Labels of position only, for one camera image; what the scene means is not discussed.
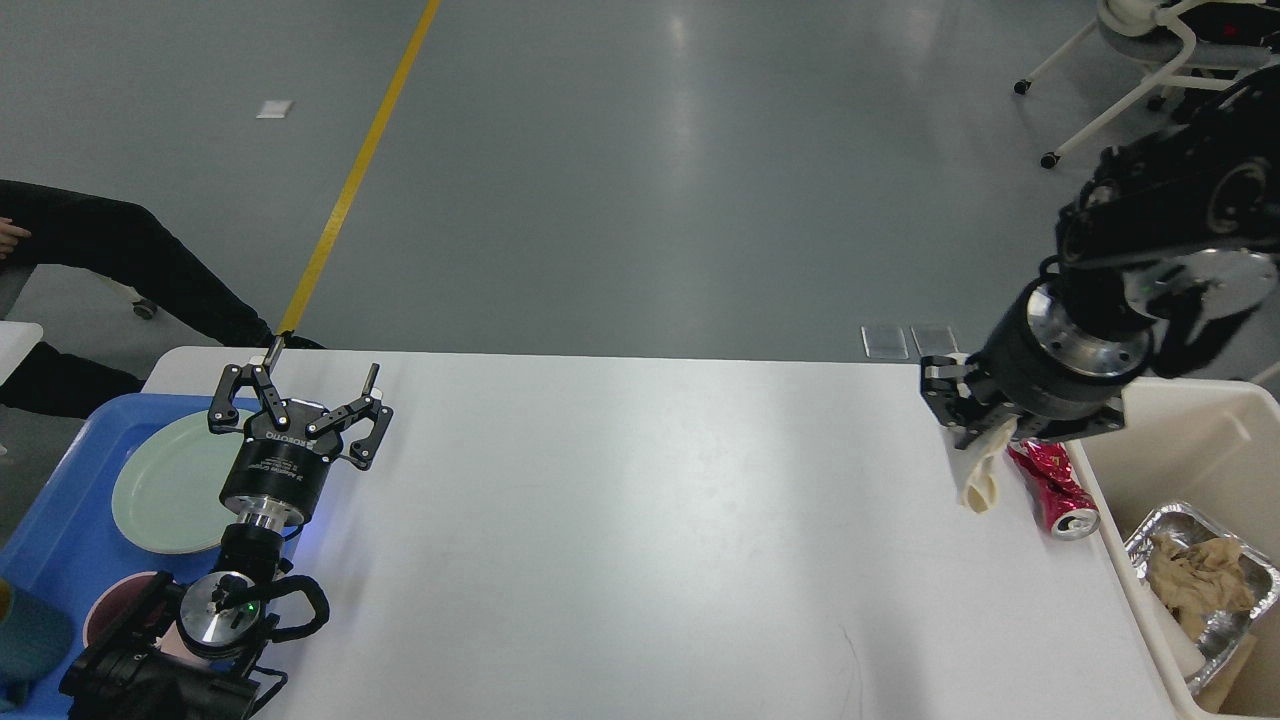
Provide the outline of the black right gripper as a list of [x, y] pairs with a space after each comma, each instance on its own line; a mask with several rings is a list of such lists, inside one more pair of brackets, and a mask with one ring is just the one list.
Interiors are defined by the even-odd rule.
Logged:
[[1011, 415], [1015, 439], [1061, 443], [1123, 429], [1123, 391], [1153, 355], [1151, 328], [1094, 334], [1055, 281], [1034, 281], [974, 355], [920, 359], [920, 396], [956, 450], [997, 436]]

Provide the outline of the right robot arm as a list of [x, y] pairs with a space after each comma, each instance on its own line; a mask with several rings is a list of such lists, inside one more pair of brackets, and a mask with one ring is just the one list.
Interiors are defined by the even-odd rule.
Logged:
[[957, 450], [1121, 429], [1129, 384], [1210, 365], [1277, 288], [1277, 68], [1106, 150], [1055, 242], [977, 352], [920, 360]]

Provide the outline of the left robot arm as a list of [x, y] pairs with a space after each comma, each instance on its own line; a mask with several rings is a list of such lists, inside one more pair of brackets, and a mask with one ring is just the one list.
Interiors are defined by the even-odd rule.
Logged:
[[147, 580], [67, 669], [59, 691], [68, 717], [251, 719], [289, 679], [261, 665], [265, 650], [329, 621], [323, 588], [294, 571], [285, 546], [312, 520], [338, 461], [372, 465], [394, 413], [376, 388], [378, 364], [339, 407], [283, 397], [271, 373], [291, 337], [225, 366], [214, 391], [207, 428], [239, 447], [219, 495], [234, 520], [211, 571], [189, 583], [169, 571]]

